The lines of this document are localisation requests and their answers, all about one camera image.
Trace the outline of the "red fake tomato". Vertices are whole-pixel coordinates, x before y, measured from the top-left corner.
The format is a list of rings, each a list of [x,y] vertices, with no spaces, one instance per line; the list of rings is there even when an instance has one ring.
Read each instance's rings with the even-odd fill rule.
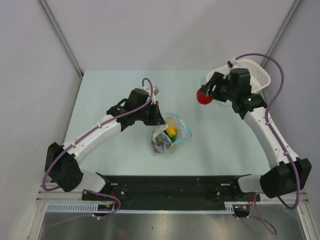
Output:
[[[208,105],[213,101],[213,97],[211,95],[206,95],[200,90],[197,91],[196,98],[201,105]]]

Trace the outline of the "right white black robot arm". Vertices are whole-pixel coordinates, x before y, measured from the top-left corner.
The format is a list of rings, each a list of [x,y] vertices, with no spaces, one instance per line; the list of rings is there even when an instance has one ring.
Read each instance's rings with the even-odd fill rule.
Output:
[[[268,161],[269,171],[238,177],[230,194],[237,201],[242,201],[249,192],[263,193],[271,199],[296,193],[299,198],[311,172],[311,162],[301,159],[274,125],[270,106],[259,94],[265,86],[257,88],[257,82],[250,69],[224,66],[208,73],[206,83],[196,94],[203,105],[212,100],[231,103],[233,111],[253,131]]]

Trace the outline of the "green fake vegetable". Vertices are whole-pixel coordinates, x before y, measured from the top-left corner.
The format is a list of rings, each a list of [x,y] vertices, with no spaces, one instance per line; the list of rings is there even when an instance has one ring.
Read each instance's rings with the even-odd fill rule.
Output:
[[[170,136],[170,139],[171,139],[172,142],[175,142],[176,139],[177,139],[177,135],[176,135],[176,134],[171,135],[171,136]]]

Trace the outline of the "clear zip top bag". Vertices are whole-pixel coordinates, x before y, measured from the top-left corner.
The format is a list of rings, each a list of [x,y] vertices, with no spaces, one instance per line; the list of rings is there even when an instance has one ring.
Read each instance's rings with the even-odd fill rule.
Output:
[[[152,132],[150,145],[156,154],[173,152],[177,146],[192,138],[190,129],[179,115],[166,113],[165,125],[160,125]]]

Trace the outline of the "yellow fake fruit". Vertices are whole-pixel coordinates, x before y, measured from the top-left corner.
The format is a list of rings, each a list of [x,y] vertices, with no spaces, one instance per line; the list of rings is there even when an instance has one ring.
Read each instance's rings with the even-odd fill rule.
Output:
[[[168,127],[165,129],[166,134],[170,137],[171,135],[177,135],[178,130],[173,127],[172,125],[168,125]]]

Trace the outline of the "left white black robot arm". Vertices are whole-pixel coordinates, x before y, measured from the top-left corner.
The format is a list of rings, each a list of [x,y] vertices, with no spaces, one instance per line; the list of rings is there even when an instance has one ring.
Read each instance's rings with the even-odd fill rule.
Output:
[[[156,95],[157,87],[135,88],[128,98],[107,110],[106,114],[92,128],[74,140],[47,148],[45,176],[50,177],[58,189],[71,192],[76,188],[93,191],[100,200],[110,196],[111,188],[99,173],[80,169],[83,160],[103,142],[123,132],[135,122],[146,126],[165,125]]]

